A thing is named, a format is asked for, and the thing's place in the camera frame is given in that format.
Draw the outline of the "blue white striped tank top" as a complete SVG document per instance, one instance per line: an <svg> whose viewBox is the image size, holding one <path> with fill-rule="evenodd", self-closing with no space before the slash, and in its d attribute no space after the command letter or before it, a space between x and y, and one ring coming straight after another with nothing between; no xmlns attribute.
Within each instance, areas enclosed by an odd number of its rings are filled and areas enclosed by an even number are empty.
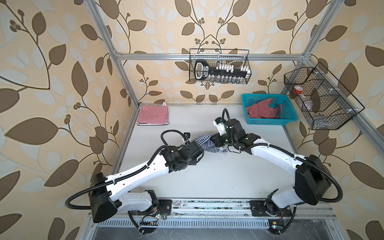
<svg viewBox="0 0 384 240"><path fill-rule="evenodd" d="M211 141L211 137L213 136L214 134L204 134L194 138L193 141L196 141L205 152L227 155L228 149L224 147L216 147L215 144Z"/></svg>

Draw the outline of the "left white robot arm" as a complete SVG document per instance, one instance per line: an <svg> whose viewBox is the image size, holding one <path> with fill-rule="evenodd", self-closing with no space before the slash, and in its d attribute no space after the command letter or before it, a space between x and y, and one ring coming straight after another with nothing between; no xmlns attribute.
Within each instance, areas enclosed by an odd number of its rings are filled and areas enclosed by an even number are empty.
<svg viewBox="0 0 384 240"><path fill-rule="evenodd" d="M106 221L120 211L153 211L159 204L155 192L132 190L156 177L195 166L203 156L204 150L196 141L178 147L161 146L146 163L114 175L96 174L89 192L93 222Z"/></svg>

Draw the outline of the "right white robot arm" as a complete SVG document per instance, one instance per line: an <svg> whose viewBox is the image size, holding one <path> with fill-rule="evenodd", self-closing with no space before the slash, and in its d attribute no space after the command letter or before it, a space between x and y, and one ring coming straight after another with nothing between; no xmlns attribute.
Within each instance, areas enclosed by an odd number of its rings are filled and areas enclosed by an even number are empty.
<svg viewBox="0 0 384 240"><path fill-rule="evenodd" d="M215 147L233 146L240 152L261 157L295 177L294 184L281 190L277 189L266 198L262 209L271 216L276 216L290 205L317 205L332 185L321 161L315 156L295 155L271 145L258 135L247 134L237 139L229 134L215 134L210 141Z"/></svg>

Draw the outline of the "maroon garment in basket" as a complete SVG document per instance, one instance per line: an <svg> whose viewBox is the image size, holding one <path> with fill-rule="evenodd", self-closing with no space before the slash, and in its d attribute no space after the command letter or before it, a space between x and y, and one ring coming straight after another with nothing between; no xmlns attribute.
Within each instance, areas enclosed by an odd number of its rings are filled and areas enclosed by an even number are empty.
<svg viewBox="0 0 384 240"><path fill-rule="evenodd" d="M251 119L280 119L283 113L283 106L277 104L271 107L270 104L274 98L269 98L246 107L246 115Z"/></svg>

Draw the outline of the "teal plastic basket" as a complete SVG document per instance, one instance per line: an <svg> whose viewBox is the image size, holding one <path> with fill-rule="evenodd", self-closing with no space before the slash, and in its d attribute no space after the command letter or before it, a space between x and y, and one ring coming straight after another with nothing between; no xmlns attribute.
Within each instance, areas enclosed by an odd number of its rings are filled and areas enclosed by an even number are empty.
<svg viewBox="0 0 384 240"><path fill-rule="evenodd" d="M285 95L243 94L242 105L248 125L285 126L298 120Z"/></svg>

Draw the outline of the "red white striped folded top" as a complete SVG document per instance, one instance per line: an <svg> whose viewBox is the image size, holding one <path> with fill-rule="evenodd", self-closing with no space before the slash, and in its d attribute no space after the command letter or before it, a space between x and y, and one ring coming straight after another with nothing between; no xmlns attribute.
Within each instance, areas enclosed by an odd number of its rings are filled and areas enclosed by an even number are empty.
<svg viewBox="0 0 384 240"><path fill-rule="evenodd" d="M142 106L136 121L138 126L165 126L169 124L169 107Z"/></svg>

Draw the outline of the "black socket tool set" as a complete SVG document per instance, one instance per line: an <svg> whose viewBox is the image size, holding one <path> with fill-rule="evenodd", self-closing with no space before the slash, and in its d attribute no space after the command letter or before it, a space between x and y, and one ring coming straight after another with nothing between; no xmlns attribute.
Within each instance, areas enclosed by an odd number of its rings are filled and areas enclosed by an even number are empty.
<svg viewBox="0 0 384 240"><path fill-rule="evenodd" d="M211 67L205 60L196 61L192 73L196 81L219 84L247 84L252 75L248 66L235 68L234 65L217 61L216 65Z"/></svg>

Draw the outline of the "red capped clear bottle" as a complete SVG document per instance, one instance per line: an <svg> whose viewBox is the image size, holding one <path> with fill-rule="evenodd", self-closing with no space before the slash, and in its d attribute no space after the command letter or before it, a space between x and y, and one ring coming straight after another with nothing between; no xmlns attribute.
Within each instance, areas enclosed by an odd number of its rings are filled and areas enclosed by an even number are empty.
<svg viewBox="0 0 384 240"><path fill-rule="evenodd" d="M310 111L313 107L313 101L310 97L304 95L304 88L300 85L296 85L293 88L293 94L296 97L298 107L302 111Z"/></svg>

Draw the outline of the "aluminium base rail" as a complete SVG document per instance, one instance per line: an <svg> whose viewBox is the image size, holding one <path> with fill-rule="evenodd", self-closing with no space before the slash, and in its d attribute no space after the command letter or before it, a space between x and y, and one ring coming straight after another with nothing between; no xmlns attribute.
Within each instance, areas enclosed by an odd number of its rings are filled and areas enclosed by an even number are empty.
<svg viewBox="0 0 384 240"><path fill-rule="evenodd" d="M289 220L310 223L336 219L330 204L307 204L281 210L275 216L264 210L262 199L198 199L173 198L160 199L155 214L145 216L134 211L121 212L97 224L97 227L128 227L139 225L142 228L159 229L269 229L284 227Z"/></svg>

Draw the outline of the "aluminium frame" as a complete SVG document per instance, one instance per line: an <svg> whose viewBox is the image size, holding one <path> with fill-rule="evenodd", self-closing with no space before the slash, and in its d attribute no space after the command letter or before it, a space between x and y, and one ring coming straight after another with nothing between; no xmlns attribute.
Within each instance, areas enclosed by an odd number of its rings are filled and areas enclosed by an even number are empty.
<svg viewBox="0 0 384 240"><path fill-rule="evenodd" d="M352 7L356 4L356 1L333 1L327 9L325 16L322 18L319 26L314 32L312 39L309 41L308 46L302 54L250 54L249 52L241 54L222 54L221 51L214 53L212 49L206 49L205 52L200 53L198 49L189 50L186 54L122 54L117 52L112 38L109 35L109 31L104 21L102 20L101 14L98 11L97 3L95 1L85 1L86 7L96 24L96 27L101 34L102 40L104 41L107 50L112 55L113 63L117 64L118 73L123 78L123 84L127 87L129 94L133 94L134 90L130 84L127 73L125 72L122 64L123 60L177 60L187 61L189 66L189 72L193 73L192 67L196 61L212 60L214 62L235 59L243 61L245 64L255 61L293 61L297 62L291 77L291 80L298 80L299 76L310 76L318 77L322 76L323 80L326 81L333 89L337 92L338 96L342 98L347 104L351 105L352 101L348 99L347 95L338 87L337 84L333 83L332 80L336 80L337 77L328 71L325 73L325 66L322 63L315 63L311 58L311 53L315 50L321 35L325 32L326 28L331 24L334 17L337 15L342 6Z"/></svg>

